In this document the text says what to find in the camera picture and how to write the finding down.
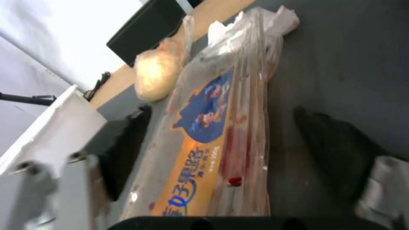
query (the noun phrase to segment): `wooden board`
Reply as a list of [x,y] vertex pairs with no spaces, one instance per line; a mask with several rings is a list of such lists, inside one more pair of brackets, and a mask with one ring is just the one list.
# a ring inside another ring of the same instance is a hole
[[[190,13],[195,18],[194,40],[207,34],[209,25],[214,21],[223,22],[240,10],[254,2],[255,0],[205,0]],[[184,43],[185,34],[183,27],[173,36],[173,38]],[[111,78],[98,90],[91,100],[93,108],[99,108],[113,97],[131,86],[135,81],[133,69],[124,64],[117,71],[113,72]]]

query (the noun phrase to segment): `yellow packaging label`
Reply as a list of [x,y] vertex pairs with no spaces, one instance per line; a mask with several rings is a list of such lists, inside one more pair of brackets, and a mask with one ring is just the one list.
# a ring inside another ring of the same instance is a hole
[[233,73],[231,68],[198,89],[180,111],[173,128],[182,131],[183,145],[152,215],[206,215],[226,140]]

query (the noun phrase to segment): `blue cartoon label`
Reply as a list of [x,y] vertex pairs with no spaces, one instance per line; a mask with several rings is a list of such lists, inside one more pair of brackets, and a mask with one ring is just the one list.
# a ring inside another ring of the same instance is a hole
[[173,127],[182,127],[192,139],[201,143],[220,137],[225,125],[233,72],[231,68],[209,82],[198,94],[192,95]]

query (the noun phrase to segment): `clear plastic bag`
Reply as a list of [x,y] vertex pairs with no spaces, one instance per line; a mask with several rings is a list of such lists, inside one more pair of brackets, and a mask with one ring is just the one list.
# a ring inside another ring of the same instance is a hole
[[267,79],[282,37],[262,18],[245,13],[185,66],[121,219],[269,215]]
[[165,38],[155,50],[147,50],[135,59],[135,91],[147,102],[157,101],[167,96],[174,88],[183,66],[190,60],[193,42],[194,18],[183,18],[185,43],[173,38]]

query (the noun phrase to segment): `black rod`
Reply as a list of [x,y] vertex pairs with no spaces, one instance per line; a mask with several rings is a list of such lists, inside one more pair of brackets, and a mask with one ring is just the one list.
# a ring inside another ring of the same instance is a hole
[[53,99],[42,99],[42,98],[38,98],[38,97],[35,97],[35,96],[24,97],[24,96],[18,96],[18,95],[4,94],[4,93],[0,92],[0,100],[15,101],[15,102],[28,103],[28,104],[49,106],[55,101],[55,98],[53,98]]

